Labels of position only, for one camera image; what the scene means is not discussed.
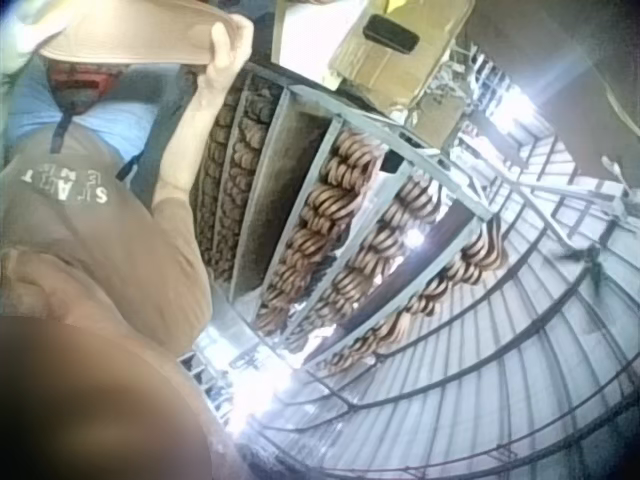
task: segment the metal frame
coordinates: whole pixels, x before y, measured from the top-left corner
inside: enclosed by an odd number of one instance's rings
[[[349,106],[329,95],[301,85],[292,86],[291,91],[305,100],[316,104],[320,108],[329,110],[334,114],[341,116],[353,126],[366,131],[385,143],[389,148],[398,152],[415,167],[420,168],[440,183],[481,219],[489,220],[493,216],[493,212],[486,203],[483,203],[477,195],[469,190],[468,187],[460,185],[447,172],[438,166],[438,158],[421,154],[401,140],[397,135],[394,135],[388,130],[382,128],[376,122],[371,120],[371,118],[362,116],[359,112],[356,112]]]
[[[287,220],[287,224],[282,231],[282,235],[280,236],[280,241],[278,242],[278,246],[276,247],[275,253],[271,259],[271,264],[269,265],[269,269],[267,270],[267,274],[264,279],[263,290],[267,288],[267,286],[271,283],[271,279],[273,278],[273,272],[275,271],[282,254],[286,248],[286,244],[291,237],[291,232],[296,227],[298,222],[300,221],[300,212],[304,208],[304,205],[307,201],[307,197],[314,185],[318,181],[318,177],[320,175],[320,169],[326,162],[329,152],[333,148],[333,145],[338,138],[338,134],[344,125],[344,121],[341,118],[334,118],[331,122],[329,130],[325,134],[324,140],[320,144],[320,148],[316,153],[316,157],[309,168],[309,172],[307,173],[307,177],[302,184],[302,188],[300,189],[300,193],[298,194],[298,199],[291,210],[289,215],[289,220]]]
[[[378,221],[382,218],[396,194],[409,178],[411,170],[412,168],[407,164],[402,164],[400,170],[389,179],[389,183],[385,185],[384,192],[376,199],[371,211],[367,213],[366,220],[364,221],[365,227],[353,233],[340,256],[336,259],[329,271],[327,271],[309,300],[307,300],[304,308],[297,312],[291,322],[289,322],[289,327],[282,335],[283,341],[286,341],[286,339],[290,337],[291,332],[311,313],[322,294],[331,286],[336,276],[342,272],[347,262],[358,252],[365,238],[378,227]]]
[[[452,460],[447,460],[445,462],[438,462],[438,463],[433,463],[433,464],[426,464],[426,465],[420,465],[420,466],[406,466],[406,467],[400,467],[400,468],[378,468],[378,469],[368,469],[368,470],[361,470],[361,469],[331,469],[331,468],[310,468],[306,463],[298,460],[297,458],[295,458],[294,456],[292,456],[291,454],[289,454],[285,449],[283,449],[280,445],[278,445],[275,441],[273,441],[271,438],[269,438],[268,435],[266,435],[264,432],[262,432],[262,427],[260,426],[259,422],[256,422],[255,419],[252,420],[250,422],[250,426],[252,427],[252,429],[254,429],[254,431],[256,431],[256,433],[258,435],[260,435],[260,437],[262,437],[263,439],[265,439],[265,441],[267,441],[270,445],[272,445],[274,448],[276,448],[278,451],[280,451],[281,453],[285,454],[288,458],[290,458],[292,461],[294,461],[295,463],[301,465],[303,467],[303,469],[312,471],[312,472],[316,472],[319,473],[321,475],[326,476],[327,478],[336,478],[336,479],[345,479],[345,480],[354,480],[357,478],[362,478],[361,476],[352,476],[352,475],[345,475],[345,474],[341,474],[338,472],[351,472],[354,475],[362,475],[362,474],[371,474],[371,473],[409,473],[409,472],[426,472],[426,470],[428,470],[429,468],[436,468],[436,467],[442,467],[442,466],[446,466],[446,465],[452,465],[458,462],[463,462],[463,461],[468,461],[468,460],[472,460],[474,458],[480,458],[486,455],[489,455],[493,452],[499,451],[500,449],[504,448],[505,446],[510,446],[510,445],[514,445],[518,442],[521,442],[523,440],[526,440],[528,438],[533,438],[536,434],[556,425],[558,422],[563,421],[566,417],[570,416],[570,415],[575,415],[575,412],[577,412],[580,408],[582,408],[584,405],[588,404],[589,402],[591,402],[593,399],[597,398],[599,395],[601,395],[607,388],[609,388],[611,385],[613,385],[615,382],[617,382],[620,377],[622,377],[623,375],[627,374],[629,370],[633,369],[633,364],[635,362],[637,362],[640,359],[640,352],[637,353],[636,355],[634,355],[634,357],[630,358],[629,361],[622,366],[622,368],[620,370],[618,370],[618,372],[616,372],[615,375],[613,375],[609,380],[607,380],[605,383],[603,383],[598,389],[596,389],[593,393],[591,393],[588,397],[584,398],[582,401],[580,401],[579,403],[575,404],[573,406],[573,410],[572,411],[566,411],[564,413],[562,413],[561,415],[558,415],[557,417],[551,419],[550,421],[548,421],[547,423],[527,432],[525,435],[521,435],[520,437],[514,438],[512,439],[510,442],[503,444],[503,445],[499,445],[496,446],[494,448],[488,449],[488,450],[484,450],[481,452],[476,452],[473,453],[471,455],[467,455],[464,457],[460,457],[460,458],[456,458],[456,459],[452,459]],[[633,393],[628,394],[626,397],[624,397],[620,402],[618,402],[612,409],[608,410],[607,412],[605,412],[604,414],[600,415],[599,417],[597,417],[596,419],[592,420],[591,422],[589,422],[589,424],[585,425],[584,427],[581,427],[578,431],[574,431],[571,434],[569,434],[567,437],[558,440],[557,442],[548,445],[546,447],[544,447],[543,449],[534,452],[533,454],[527,455],[526,457],[520,457],[515,459],[512,462],[508,462],[505,463],[501,466],[498,467],[492,467],[489,469],[485,469],[482,471],[478,471],[478,472],[473,472],[470,474],[465,474],[464,476],[460,476],[460,475],[456,475],[453,477],[439,477],[441,478],[441,480],[453,480],[455,479],[459,479],[459,478],[483,478],[486,477],[488,475],[495,475],[495,474],[499,474],[502,472],[508,472],[511,470],[514,470],[518,467],[521,466],[526,466],[526,465],[532,465],[535,462],[542,460],[544,458],[547,458],[555,453],[558,453],[562,450],[564,450],[565,448],[569,448],[573,445],[575,445],[577,442],[584,440],[585,438],[587,438],[589,435],[591,435],[592,433],[595,433],[597,430],[599,430],[600,428],[602,428],[603,426],[606,426],[608,424],[610,424],[610,422],[612,422],[613,420],[615,420],[618,416],[620,416],[621,414],[625,413],[626,411],[628,411],[631,408],[637,408],[638,407],[638,402],[640,402],[640,390],[636,390]],[[367,478],[370,478],[371,480],[378,480],[374,477],[370,477],[367,476]],[[426,477],[424,474],[422,476],[418,476],[417,478],[430,478],[431,480],[434,480],[434,477]]]
[[[481,221],[477,217],[472,217],[468,224],[456,236],[455,240],[452,241],[445,250],[440,252],[438,257],[415,280],[407,285],[403,291],[393,299],[393,301],[387,303],[366,322],[362,323],[348,335],[344,336],[339,342],[331,345],[329,348],[322,351],[322,353],[309,359],[306,364],[307,367],[313,368],[325,358],[329,358],[334,353],[339,352],[344,347],[350,345],[359,336],[363,335],[371,327],[375,326],[389,315],[405,306],[415,293],[422,290],[427,282],[442,270],[465,245],[473,240],[473,236],[477,233],[480,225]]]

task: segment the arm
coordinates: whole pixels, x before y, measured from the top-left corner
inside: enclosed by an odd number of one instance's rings
[[[251,55],[253,24],[240,16],[234,15],[233,19],[238,27],[233,48],[222,24],[211,30],[215,53],[206,72],[198,78],[196,93],[162,156],[153,207],[166,198],[189,201],[215,119],[229,88]]]

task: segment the strap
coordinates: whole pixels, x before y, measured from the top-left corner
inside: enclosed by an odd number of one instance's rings
[[[140,158],[142,158],[143,153],[144,153],[144,150],[140,152],[138,155],[136,155],[135,157],[133,157],[131,160],[129,160],[127,163],[125,163],[116,174],[116,180],[118,180],[119,182],[124,182],[127,179],[127,177],[131,175],[131,172],[133,172],[133,169],[135,168],[135,166],[138,165],[138,163],[140,162]]]
[[[53,132],[53,138],[51,139],[51,150],[50,153],[57,155],[62,151],[62,145],[64,144],[64,136],[67,134],[67,130],[69,130],[69,125],[71,125],[71,120],[73,119],[73,114],[70,112],[64,112],[62,114],[62,118],[58,122],[55,131]]]

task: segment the finger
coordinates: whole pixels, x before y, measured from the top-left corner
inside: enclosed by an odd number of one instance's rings
[[[251,57],[253,49],[253,22],[242,15],[229,15],[236,24],[238,39],[236,40],[236,60],[246,62]]]
[[[213,41],[213,65],[216,68],[224,69],[231,65],[233,60],[231,55],[231,40],[227,29],[220,22],[211,29],[211,40]]]

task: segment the hand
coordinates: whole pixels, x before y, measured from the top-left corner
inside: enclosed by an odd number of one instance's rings
[[[226,94],[251,56],[253,23],[240,15],[230,17],[237,29],[235,45],[231,45],[224,25],[216,23],[211,29],[213,58],[206,72],[198,77],[198,90],[202,93]]]
[[[24,67],[38,46],[69,25],[72,15],[67,0],[18,0],[0,25],[0,74]]]

